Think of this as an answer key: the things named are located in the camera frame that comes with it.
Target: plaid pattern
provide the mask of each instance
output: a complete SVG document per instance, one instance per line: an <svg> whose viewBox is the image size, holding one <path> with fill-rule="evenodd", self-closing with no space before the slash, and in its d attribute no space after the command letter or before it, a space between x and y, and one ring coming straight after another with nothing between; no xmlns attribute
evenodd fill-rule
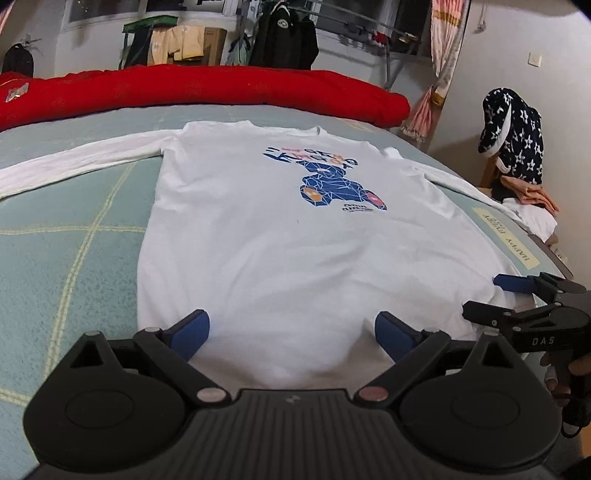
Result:
<svg viewBox="0 0 591 480"><path fill-rule="evenodd" d="M320 125L450 171L372 125L273 106L219 105L121 109L14 128L0 133L0 168L105 138L195 120L245 119L262 127ZM137 261L160 164L152 158L107 168L0 202L0 480L21 479L34 467L22 431L24 407L79 336L97 329L108 338L135 332ZM473 215L472 207L482 205L444 191L511 258ZM525 233L519 237L542 261L540 268L554 272Z"/></svg>

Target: red comforter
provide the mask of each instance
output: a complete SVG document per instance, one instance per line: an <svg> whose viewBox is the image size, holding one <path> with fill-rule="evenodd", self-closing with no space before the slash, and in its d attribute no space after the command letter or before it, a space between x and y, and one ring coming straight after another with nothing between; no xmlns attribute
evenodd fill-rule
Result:
<svg viewBox="0 0 591 480"><path fill-rule="evenodd" d="M5 102L11 89L28 92ZM277 105L397 127L410 106L402 95L335 72L258 67L157 65L27 79L0 75L0 131L123 107L218 103Z"/></svg>

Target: light switch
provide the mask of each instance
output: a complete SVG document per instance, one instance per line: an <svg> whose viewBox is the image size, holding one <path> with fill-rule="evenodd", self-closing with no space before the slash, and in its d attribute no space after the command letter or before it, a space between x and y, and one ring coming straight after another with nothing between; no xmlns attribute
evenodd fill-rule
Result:
<svg viewBox="0 0 591 480"><path fill-rule="evenodd" d="M542 66L542 55L540 55L539 53L530 52L530 57L529 57L527 63L529 63L530 65L533 65L534 67L541 67Z"/></svg>

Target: hand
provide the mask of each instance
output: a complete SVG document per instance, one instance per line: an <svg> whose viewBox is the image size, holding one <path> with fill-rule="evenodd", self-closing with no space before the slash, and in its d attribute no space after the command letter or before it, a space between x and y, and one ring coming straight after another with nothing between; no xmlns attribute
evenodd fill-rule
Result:
<svg viewBox="0 0 591 480"><path fill-rule="evenodd" d="M545 383L546 388L552 392L552 396L556 399L564 399L565 396L570 395L570 387L568 385L561 385L558 383L555 369L556 366L552 365L549 352L546 352L541 358L540 365L542 367L551 366L551 369L548 369L548 373L546 374ZM584 375L591 374L591 353L569 363L568 370L571 375L576 377L582 377Z"/></svg>

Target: pink curtain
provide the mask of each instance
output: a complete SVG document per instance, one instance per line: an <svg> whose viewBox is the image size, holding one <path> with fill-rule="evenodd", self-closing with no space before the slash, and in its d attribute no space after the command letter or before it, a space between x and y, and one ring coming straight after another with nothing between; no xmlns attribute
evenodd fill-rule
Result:
<svg viewBox="0 0 591 480"><path fill-rule="evenodd" d="M0 12L0 34L2 33L2 30L4 30L4 25L6 24L6 20L8 19L8 15L10 14L10 10L12 10L15 1L17 0L13 0L10 5Z"/></svg>
<svg viewBox="0 0 591 480"><path fill-rule="evenodd" d="M433 0L431 8L431 57L438 81L425 92L402 125L404 135L426 140L433 113L431 103L443 106L462 46L469 0Z"/></svg>

